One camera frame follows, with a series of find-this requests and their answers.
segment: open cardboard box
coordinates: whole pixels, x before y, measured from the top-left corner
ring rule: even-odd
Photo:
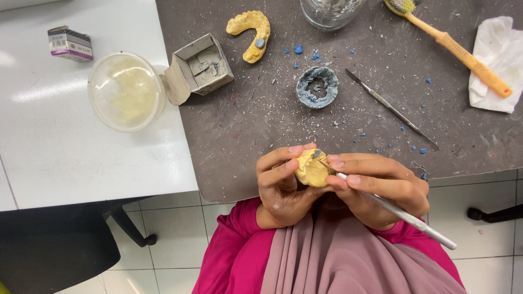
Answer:
[[[160,75],[173,105],[184,103],[191,93],[205,95],[234,80],[220,43],[208,33],[173,53],[173,60]]]

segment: black chair leg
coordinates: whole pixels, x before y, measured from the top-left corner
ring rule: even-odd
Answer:
[[[467,209],[467,217],[472,220],[482,220],[488,223],[502,222],[523,218],[523,204],[500,211],[485,213],[477,208]]]
[[[144,238],[122,207],[112,211],[111,216],[122,230],[140,247],[156,244],[156,235],[152,234]]]

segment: chair caster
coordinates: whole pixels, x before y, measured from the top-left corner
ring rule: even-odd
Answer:
[[[147,236],[147,238],[145,238],[145,240],[147,241],[147,245],[149,245],[149,246],[156,244],[156,234],[151,234],[151,235]]]
[[[477,208],[470,207],[467,209],[467,217],[471,220],[482,220],[481,217],[484,215],[486,213]]]

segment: mauve hijab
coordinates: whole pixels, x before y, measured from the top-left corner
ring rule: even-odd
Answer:
[[[374,235],[335,195],[272,240],[260,294],[467,292],[420,251]]]

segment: pink shirt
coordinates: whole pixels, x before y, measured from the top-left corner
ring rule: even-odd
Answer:
[[[260,203],[259,197],[239,201],[228,216],[218,217],[218,228],[203,257],[193,294],[260,293],[276,231],[262,230],[256,223]],[[441,245],[413,226],[400,221],[390,230],[371,231],[392,244],[421,251],[463,286],[456,266]]]

